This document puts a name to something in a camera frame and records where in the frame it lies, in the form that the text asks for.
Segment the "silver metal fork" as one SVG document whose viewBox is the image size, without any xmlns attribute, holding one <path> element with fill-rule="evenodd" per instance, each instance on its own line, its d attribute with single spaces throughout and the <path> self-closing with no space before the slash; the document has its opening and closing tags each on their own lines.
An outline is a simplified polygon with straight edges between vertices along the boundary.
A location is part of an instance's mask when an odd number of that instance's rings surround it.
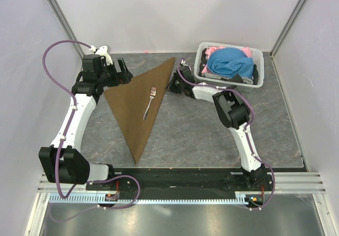
<svg viewBox="0 0 339 236">
<path fill-rule="evenodd" d="M 146 110 L 144 112 L 143 120 L 146 120 L 146 118 L 148 116 L 148 112 L 149 112 L 149 108 L 150 108 L 151 102 L 152 102 L 152 100 L 156 96 L 156 91 L 157 91 L 156 87 L 152 87 L 151 88 L 150 95 L 149 95 L 149 103 L 148 103 L 147 108 L 146 108 Z"/>
</svg>

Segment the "brown cloth napkin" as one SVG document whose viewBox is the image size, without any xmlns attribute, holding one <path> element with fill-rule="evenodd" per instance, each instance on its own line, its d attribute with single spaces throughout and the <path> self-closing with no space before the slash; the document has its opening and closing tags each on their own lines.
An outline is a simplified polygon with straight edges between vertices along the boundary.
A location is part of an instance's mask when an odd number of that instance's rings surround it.
<svg viewBox="0 0 339 236">
<path fill-rule="evenodd" d="M 174 63 L 175 58 L 172 57 L 159 66 L 133 77 L 130 83 L 104 91 L 105 99 L 135 163 L 140 160 L 150 137 Z M 157 88 L 156 96 L 151 102 L 146 120 L 143 120 L 152 87 Z"/>
</svg>

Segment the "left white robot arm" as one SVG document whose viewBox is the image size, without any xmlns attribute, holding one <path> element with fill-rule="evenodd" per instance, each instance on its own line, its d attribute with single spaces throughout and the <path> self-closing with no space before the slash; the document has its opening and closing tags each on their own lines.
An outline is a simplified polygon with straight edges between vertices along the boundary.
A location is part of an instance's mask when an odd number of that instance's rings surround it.
<svg viewBox="0 0 339 236">
<path fill-rule="evenodd" d="M 133 75 L 123 58 L 117 59 L 119 69 L 109 65 L 105 56 L 86 55 L 83 70 L 72 86 L 72 97 L 66 118 L 50 146 L 42 147 L 39 160 L 49 182 L 83 185 L 97 181 L 105 190 L 114 188 L 116 177 L 109 164 L 94 164 L 81 155 L 84 130 L 105 87 L 127 84 Z"/>
</svg>

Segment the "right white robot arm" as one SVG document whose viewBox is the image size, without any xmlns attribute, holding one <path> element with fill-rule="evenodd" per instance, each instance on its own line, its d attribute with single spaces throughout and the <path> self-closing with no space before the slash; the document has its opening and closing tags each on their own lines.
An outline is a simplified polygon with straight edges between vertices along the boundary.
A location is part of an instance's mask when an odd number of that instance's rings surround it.
<svg viewBox="0 0 339 236">
<path fill-rule="evenodd" d="M 173 73 L 167 89 L 214 104 L 220 122 L 230 130 L 238 148 L 244 187 L 248 190 L 259 187 L 267 175 L 267 166 L 260 159 L 252 138 L 250 125 L 254 113 L 248 101 L 234 89 L 195 82 L 191 68 L 185 61 Z"/>
</svg>

